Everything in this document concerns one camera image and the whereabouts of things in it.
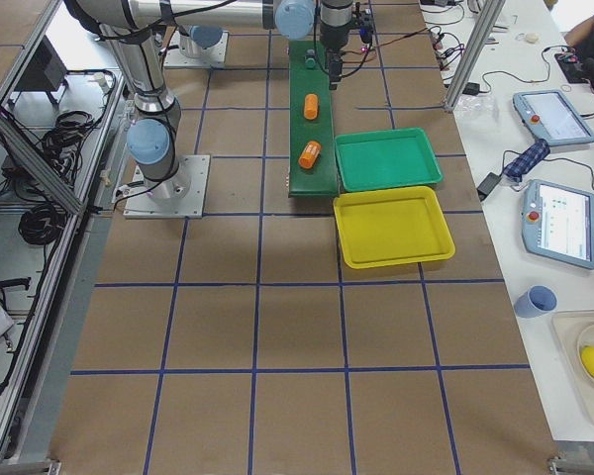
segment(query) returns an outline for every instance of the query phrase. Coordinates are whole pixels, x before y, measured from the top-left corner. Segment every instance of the metal shelf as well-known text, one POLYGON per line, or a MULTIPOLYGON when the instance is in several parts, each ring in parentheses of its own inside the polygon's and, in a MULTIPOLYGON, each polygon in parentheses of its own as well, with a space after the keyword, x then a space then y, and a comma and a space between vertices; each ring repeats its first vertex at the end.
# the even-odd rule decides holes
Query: metal shelf
MULTIPOLYGON (((104 114, 100 126, 92 132, 82 150, 83 163, 74 187, 75 195, 80 201, 85 201, 91 186, 98 180, 100 157, 114 133, 113 124, 119 122, 123 80, 119 71, 114 71, 114 74, 117 86, 110 95, 105 110, 102 110, 103 92, 88 75, 67 76, 68 87, 58 106, 54 106, 44 93, 23 93, 11 107, 14 116, 38 137, 54 125, 55 117, 62 112, 83 110, 94 118, 104 114)), ((0 145, 0 167, 5 156, 6 152, 0 145)), ((7 294, 9 314, 20 324, 31 310, 45 260, 45 252, 41 246, 25 243, 18 234, 22 213, 32 206, 13 193, 0 198, 0 280, 19 277, 32 279, 28 291, 15 288, 7 294)), ((39 302, 29 320, 27 331, 22 332, 22 325, 15 325, 9 331, 14 346, 18 345, 21 337, 24 340, 9 385, 0 396, 0 458, 9 442, 9 429, 16 410, 19 409, 19 399, 45 330, 57 283, 66 270, 66 258, 81 220, 81 216, 71 216, 68 219, 56 252, 49 262, 48 274, 40 286, 39 302)), ((7 374, 12 358, 12 354, 6 352, 5 341, 0 339, 0 382, 7 374)))

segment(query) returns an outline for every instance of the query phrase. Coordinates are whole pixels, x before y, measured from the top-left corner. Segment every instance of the plastic tray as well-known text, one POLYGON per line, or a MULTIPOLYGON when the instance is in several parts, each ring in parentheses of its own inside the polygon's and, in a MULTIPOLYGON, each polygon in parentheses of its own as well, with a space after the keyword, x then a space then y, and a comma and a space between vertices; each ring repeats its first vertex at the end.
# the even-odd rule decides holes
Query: plastic tray
POLYGON ((345 193, 334 206, 344 261, 354 269, 455 254, 436 193, 427 186, 345 193))
POLYGON ((341 135, 335 149, 347 191, 431 185, 443 179, 427 135, 419 128, 341 135))

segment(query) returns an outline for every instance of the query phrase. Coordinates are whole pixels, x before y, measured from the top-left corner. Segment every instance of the yellow tray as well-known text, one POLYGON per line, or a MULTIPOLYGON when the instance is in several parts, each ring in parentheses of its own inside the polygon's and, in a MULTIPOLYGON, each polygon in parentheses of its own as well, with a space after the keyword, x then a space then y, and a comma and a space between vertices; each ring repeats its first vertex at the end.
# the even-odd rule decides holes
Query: yellow tray
POLYGON ((334 204, 344 261, 354 269, 455 254, 436 193, 427 186, 346 193, 334 204))

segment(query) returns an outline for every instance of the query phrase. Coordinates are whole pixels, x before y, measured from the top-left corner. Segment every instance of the metal rod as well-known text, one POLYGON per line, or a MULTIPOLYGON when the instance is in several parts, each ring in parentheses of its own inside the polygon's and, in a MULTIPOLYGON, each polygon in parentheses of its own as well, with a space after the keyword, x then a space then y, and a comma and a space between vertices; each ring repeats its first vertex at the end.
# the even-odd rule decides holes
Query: metal rod
POLYGON ((495 25, 497 17, 502 11, 504 1, 487 0, 484 2, 482 11, 475 21, 475 27, 466 44, 466 50, 464 51, 462 60, 459 62, 453 80, 446 91, 445 110, 448 112, 452 112, 455 109, 457 100, 468 82, 473 67, 475 67, 475 62, 477 62, 477 58, 482 53, 486 40, 493 29, 493 25, 495 25))
POLYGON ((552 459, 548 462, 553 474, 594 475, 594 463, 574 463, 563 459, 552 459))

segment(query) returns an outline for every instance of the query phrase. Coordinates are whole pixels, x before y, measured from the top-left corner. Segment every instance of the power adapter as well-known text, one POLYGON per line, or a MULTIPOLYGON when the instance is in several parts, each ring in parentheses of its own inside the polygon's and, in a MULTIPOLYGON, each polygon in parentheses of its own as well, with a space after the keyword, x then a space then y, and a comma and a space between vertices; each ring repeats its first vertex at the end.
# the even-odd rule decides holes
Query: power adapter
POLYGON ((486 197, 491 194, 491 191, 495 189, 501 179, 502 177, 500 175, 497 175, 493 172, 490 172, 488 175, 486 175, 486 178, 484 178, 477 187, 477 196, 479 197, 479 201, 484 201, 486 197))
POLYGON ((468 96, 476 96, 477 94, 479 94, 479 84, 477 82, 467 82, 464 86, 462 94, 466 94, 468 96))

